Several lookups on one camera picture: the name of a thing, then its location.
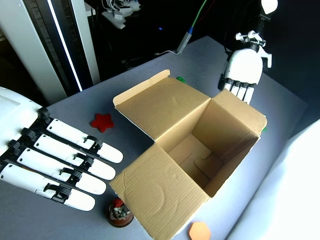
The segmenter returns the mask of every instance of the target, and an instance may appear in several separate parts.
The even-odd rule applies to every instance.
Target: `red star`
[[[95,120],[91,122],[91,126],[93,128],[98,128],[101,133],[104,133],[105,130],[113,128],[115,124],[111,120],[111,115],[109,113],[106,115],[97,113],[95,115]]]

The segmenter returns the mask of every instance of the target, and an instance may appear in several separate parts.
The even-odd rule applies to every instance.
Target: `brown cardboard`
[[[164,70],[116,96],[155,141],[110,185],[150,236],[171,239],[259,140],[263,114],[224,90],[210,98]]]

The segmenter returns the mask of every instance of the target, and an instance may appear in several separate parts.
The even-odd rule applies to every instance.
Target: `white light strip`
[[[78,76],[77,76],[77,73],[76,73],[74,64],[73,64],[73,62],[72,62],[72,60],[71,60],[71,57],[70,57],[70,54],[69,54],[69,51],[68,51],[68,48],[67,48],[67,45],[66,45],[64,36],[62,35],[62,31],[61,31],[61,28],[60,28],[60,26],[59,26],[59,22],[58,22],[58,19],[57,19],[55,10],[54,10],[54,6],[52,5],[51,0],[47,0],[47,2],[48,2],[48,4],[49,4],[49,8],[50,8],[50,11],[51,11],[53,20],[54,20],[54,24],[55,24],[55,26],[56,26],[56,29],[58,30],[58,33],[59,33],[59,36],[60,36],[60,39],[61,39],[61,42],[62,42],[64,51],[65,51],[66,57],[68,58],[68,61],[69,61],[69,63],[70,63],[70,66],[71,66],[73,75],[74,75],[74,77],[75,77],[76,83],[78,84],[78,87],[79,87],[80,92],[82,92],[82,87],[81,87],[81,84],[80,84],[80,82],[79,82],[79,79],[78,79]]]

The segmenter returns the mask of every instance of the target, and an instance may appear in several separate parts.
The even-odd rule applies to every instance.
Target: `table surface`
[[[223,46],[206,36],[188,44],[181,55],[162,55],[48,109],[52,117],[122,151],[123,161],[110,163],[119,173],[153,141],[114,109],[113,97],[164,69],[170,69],[172,77],[182,76],[186,84],[213,97],[219,93],[217,85],[226,60]],[[307,107],[300,98],[265,74],[255,89],[251,105],[266,115],[267,131],[192,221],[207,223],[213,240],[228,236]],[[92,128],[89,123],[95,113],[110,113],[115,127],[105,133]],[[5,182],[0,182],[0,189],[1,240],[151,239],[136,219],[125,228],[116,228],[107,222],[104,209],[115,197],[110,187],[103,195],[94,195],[96,204],[89,212],[64,206]],[[189,239],[188,228],[174,240]]]

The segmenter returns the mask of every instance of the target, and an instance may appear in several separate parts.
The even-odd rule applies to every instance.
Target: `green object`
[[[194,20],[193,23],[192,23],[192,26],[191,26],[192,28],[196,25],[196,22],[197,22],[197,20],[198,20],[199,14],[200,14],[202,8],[204,7],[204,5],[206,4],[206,2],[207,2],[207,0],[204,0],[204,1],[203,1],[202,5],[201,5],[201,7],[200,7],[200,9],[199,9],[196,17],[195,17],[195,20]]]
[[[186,80],[182,76],[178,76],[176,79],[178,79],[180,82],[185,83]]]

